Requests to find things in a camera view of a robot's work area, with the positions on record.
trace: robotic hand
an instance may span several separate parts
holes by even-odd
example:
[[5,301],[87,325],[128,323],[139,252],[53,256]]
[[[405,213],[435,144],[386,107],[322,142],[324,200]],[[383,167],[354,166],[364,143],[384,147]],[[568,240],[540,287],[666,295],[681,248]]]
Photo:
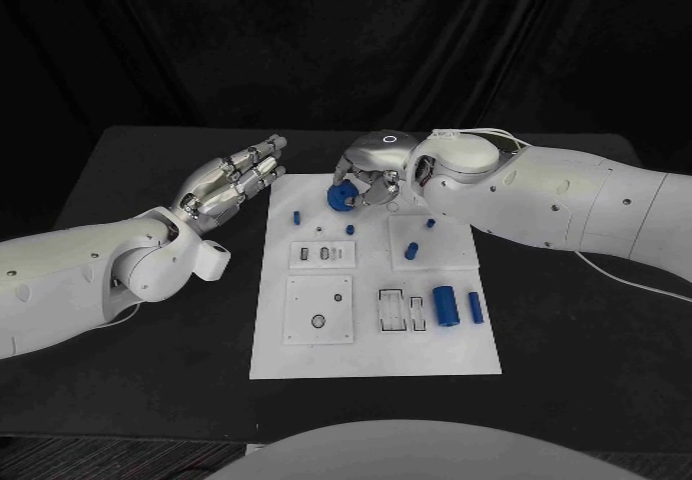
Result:
[[230,253],[200,235],[284,174],[271,136],[207,162],[168,209],[0,243],[0,358],[106,326],[125,309],[165,300],[191,273],[220,278]]
[[[364,193],[347,173],[370,185]],[[369,133],[346,150],[333,183],[335,210],[400,193],[439,219],[523,245],[614,255],[692,282],[692,177],[472,129],[433,130],[422,142]]]

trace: blue object in gripper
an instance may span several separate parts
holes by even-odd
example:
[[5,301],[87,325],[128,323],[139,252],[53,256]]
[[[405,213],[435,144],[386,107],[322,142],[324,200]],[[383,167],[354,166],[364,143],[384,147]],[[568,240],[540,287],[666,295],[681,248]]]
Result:
[[472,323],[482,323],[482,310],[480,309],[478,292],[468,293],[468,302],[471,304]]
[[348,212],[353,210],[350,205],[346,205],[346,199],[357,197],[357,187],[344,180],[340,185],[331,185],[327,190],[327,203],[337,212]]
[[416,253],[418,253],[418,244],[415,242],[410,242],[406,248],[406,253],[403,253],[406,260],[412,260],[415,258]]
[[445,285],[432,289],[435,297],[436,323],[441,327],[458,325],[457,299],[454,289]]

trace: blue cylinder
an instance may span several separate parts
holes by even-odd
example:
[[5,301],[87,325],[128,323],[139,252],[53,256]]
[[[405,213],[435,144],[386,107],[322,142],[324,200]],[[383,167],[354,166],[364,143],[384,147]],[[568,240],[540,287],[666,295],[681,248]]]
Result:
[[415,242],[410,242],[406,248],[406,253],[403,256],[406,257],[406,260],[412,260],[415,258],[415,254],[418,253],[418,244]]
[[454,298],[454,289],[449,286],[432,289],[435,297],[436,324],[441,327],[458,325],[457,299]]
[[478,292],[468,293],[468,302],[471,304],[472,323],[482,323],[482,310],[480,309]]

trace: rectangular slot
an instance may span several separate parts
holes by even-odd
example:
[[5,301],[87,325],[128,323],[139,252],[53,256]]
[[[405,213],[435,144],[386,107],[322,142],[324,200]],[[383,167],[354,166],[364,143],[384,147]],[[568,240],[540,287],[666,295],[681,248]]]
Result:
[[356,268],[356,242],[292,242],[288,267]]
[[410,297],[410,324],[413,332],[425,331],[425,317],[422,316],[422,298]]
[[400,290],[379,291],[379,327],[383,333],[405,332],[406,318],[403,313],[403,292]]

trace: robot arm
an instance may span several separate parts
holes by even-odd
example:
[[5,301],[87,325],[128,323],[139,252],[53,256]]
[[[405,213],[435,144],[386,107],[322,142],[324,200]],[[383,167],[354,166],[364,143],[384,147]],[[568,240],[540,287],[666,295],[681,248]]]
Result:
[[168,209],[0,243],[0,358],[44,348],[167,299],[191,273],[220,278],[227,250],[200,235],[284,173],[273,135],[187,178]]
[[[442,220],[537,248],[615,255],[692,282],[692,177],[527,144],[504,152],[459,130],[435,130],[412,148],[403,135],[369,134],[367,151],[359,141],[343,158],[395,171],[405,199]],[[396,165],[384,137],[403,139]]]

